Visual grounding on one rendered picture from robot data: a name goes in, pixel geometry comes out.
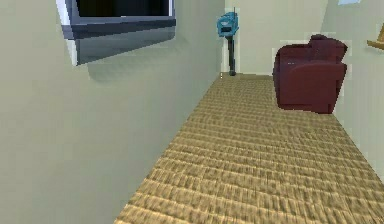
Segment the grey framed window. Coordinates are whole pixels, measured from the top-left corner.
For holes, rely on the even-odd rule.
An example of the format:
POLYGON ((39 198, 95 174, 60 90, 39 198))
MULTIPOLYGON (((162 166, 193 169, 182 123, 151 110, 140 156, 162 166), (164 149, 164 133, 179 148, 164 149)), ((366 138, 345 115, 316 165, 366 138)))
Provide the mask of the grey framed window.
POLYGON ((56 0, 74 66, 174 38, 175 0, 56 0))

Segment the tan wooden shelf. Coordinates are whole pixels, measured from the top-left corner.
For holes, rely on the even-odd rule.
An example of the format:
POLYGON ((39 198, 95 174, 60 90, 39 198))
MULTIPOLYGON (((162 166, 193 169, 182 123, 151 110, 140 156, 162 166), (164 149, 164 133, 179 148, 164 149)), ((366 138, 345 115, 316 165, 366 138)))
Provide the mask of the tan wooden shelf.
POLYGON ((384 24, 382 25, 376 40, 368 40, 367 45, 376 49, 384 50, 384 24))

